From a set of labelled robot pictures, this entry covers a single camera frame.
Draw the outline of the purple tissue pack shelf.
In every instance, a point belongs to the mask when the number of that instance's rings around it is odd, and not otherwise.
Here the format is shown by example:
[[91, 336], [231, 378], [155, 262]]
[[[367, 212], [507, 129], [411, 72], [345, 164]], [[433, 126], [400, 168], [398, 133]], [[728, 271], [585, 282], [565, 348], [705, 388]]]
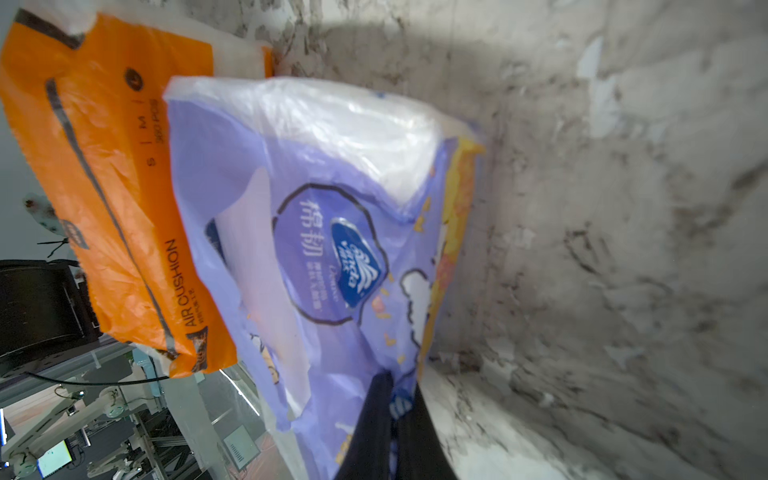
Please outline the purple tissue pack shelf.
[[335, 479], [371, 381], [412, 408], [474, 196], [475, 130], [318, 79], [173, 78], [172, 184], [196, 271], [312, 479]]

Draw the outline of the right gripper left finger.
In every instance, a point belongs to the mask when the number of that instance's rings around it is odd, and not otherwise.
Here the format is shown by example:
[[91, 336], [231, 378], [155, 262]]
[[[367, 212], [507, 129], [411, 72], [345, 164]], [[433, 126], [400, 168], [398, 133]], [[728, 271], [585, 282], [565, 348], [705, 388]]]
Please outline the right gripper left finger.
[[389, 372], [373, 377], [335, 480], [386, 480], [390, 477], [392, 388], [393, 379]]

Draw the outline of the orange tissue pack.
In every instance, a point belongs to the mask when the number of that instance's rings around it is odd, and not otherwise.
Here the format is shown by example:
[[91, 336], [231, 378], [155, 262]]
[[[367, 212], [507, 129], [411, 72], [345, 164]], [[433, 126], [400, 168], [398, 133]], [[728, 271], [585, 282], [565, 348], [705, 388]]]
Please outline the orange tissue pack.
[[157, 351], [172, 377], [237, 353], [179, 214], [163, 95], [177, 76], [272, 73], [267, 43], [133, 1], [24, 1], [2, 47], [4, 112], [100, 329]]

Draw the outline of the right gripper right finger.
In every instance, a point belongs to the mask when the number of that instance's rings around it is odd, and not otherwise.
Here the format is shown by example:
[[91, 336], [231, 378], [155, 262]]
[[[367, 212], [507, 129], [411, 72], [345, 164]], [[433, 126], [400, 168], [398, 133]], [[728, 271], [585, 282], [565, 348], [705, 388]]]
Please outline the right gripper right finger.
[[414, 391], [412, 408], [395, 422], [395, 431], [395, 479], [458, 479], [442, 449], [419, 386]]

